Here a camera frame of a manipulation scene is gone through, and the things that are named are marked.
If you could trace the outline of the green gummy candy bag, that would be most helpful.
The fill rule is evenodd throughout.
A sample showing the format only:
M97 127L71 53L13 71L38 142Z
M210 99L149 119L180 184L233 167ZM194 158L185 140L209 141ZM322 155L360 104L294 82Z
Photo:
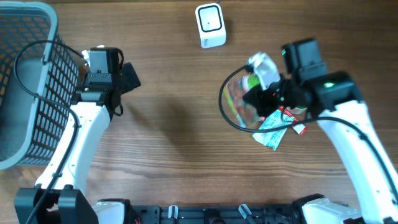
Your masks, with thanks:
M255 107L243 100L243 96L258 84L258 77L250 73L237 79L230 80L223 90L229 106L238 120L239 125L243 128L250 128L265 120L265 117L258 115Z

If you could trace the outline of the green lid stock jar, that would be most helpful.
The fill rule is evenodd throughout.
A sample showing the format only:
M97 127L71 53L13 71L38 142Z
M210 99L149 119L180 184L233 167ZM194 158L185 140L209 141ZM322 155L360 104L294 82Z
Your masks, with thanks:
M307 110L307 107L304 106L296 106L295 108L289 108L289 111L292 114L302 114Z

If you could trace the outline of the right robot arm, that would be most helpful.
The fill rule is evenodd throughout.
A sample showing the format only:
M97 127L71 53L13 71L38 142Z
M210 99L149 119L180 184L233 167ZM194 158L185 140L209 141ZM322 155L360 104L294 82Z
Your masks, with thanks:
M369 108L348 72L329 72L318 42L304 39L281 47L290 78L258 52L245 69L259 79L244 101L260 116L278 107L303 106L325 132L352 181L365 223L397 223L397 171L371 121Z

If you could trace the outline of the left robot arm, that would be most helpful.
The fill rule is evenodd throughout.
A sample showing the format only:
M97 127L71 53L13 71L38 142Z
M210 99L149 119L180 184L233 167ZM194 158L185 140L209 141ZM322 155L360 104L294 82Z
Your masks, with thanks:
M90 69L70 99L68 123L43 174L14 201L20 223L138 223L128 199L91 205L86 183L97 145L113 116L123 114L121 96L141 85L122 50L92 48Z

